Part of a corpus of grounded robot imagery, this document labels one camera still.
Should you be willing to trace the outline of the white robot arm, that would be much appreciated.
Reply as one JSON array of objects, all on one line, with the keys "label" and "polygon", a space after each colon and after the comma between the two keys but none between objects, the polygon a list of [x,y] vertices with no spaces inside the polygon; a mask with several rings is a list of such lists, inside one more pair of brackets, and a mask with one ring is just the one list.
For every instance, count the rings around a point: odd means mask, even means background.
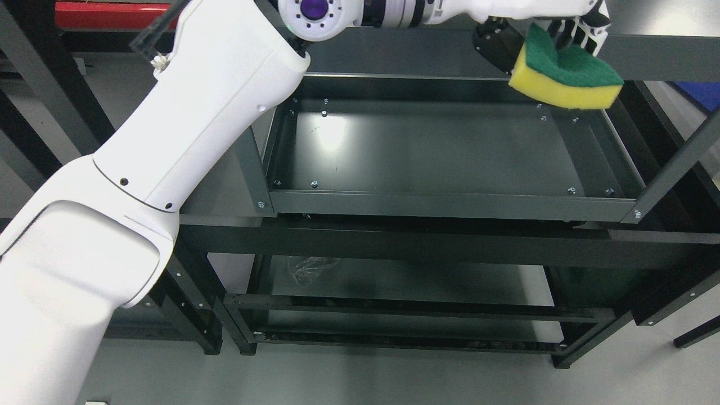
[{"label": "white robot arm", "polygon": [[113,312],[141,302],[178,211],[309,67],[252,1],[190,1],[156,85],[94,153],[65,164],[2,232],[2,403],[72,404]]}]

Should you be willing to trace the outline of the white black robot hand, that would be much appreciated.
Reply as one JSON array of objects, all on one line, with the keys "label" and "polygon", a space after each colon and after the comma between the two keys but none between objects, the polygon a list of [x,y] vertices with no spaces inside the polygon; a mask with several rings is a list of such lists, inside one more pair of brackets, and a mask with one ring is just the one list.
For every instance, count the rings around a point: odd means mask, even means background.
[{"label": "white black robot hand", "polygon": [[455,16],[476,21],[471,33],[476,52],[494,67],[511,74],[520,49],[530,34],[512,23],[537,23],[551,39],[551,47],[576,44],[596,56],[609,36],[609,7],[604,1],[435,1],[424,25],[440,25]]}]

